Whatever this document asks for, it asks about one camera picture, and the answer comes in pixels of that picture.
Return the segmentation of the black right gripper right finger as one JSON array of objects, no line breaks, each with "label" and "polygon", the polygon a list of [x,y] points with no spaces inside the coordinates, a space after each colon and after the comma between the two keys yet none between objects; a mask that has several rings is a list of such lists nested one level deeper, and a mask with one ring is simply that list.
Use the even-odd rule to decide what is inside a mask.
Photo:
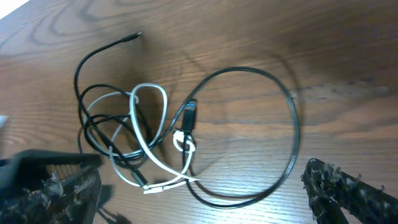
[{"label": "black right gripper right finger", "polygon": [[360,176],[311,158],[302,182],[317,223],[348,223],[342,209],[361,223],[397,223],[397,199],[364,183]]}]

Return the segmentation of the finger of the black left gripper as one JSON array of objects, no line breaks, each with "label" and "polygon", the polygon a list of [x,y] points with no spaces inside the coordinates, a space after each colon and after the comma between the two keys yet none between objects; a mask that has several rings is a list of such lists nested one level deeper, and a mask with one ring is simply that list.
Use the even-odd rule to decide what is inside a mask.
[{"label": "finger of the black left gripper", "polygon": [[23,189],[37,190],[41,181],[50,178],[49,165],[82,165],[99,167],[98,154],[79,154],[29,149],[1,159],[1,198],[10,199],[22,194]]}]

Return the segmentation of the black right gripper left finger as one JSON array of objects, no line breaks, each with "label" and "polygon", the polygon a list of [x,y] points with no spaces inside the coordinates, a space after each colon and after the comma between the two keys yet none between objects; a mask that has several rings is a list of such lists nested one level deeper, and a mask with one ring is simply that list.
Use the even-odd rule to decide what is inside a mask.
[{"label": "black right gripper left finger", "polygon": [[65,180],[52,176],[37,190],[27,188],[13,197],[1,197],[1,223],[91,224],[101,195],[96,168],[84,168]]}]

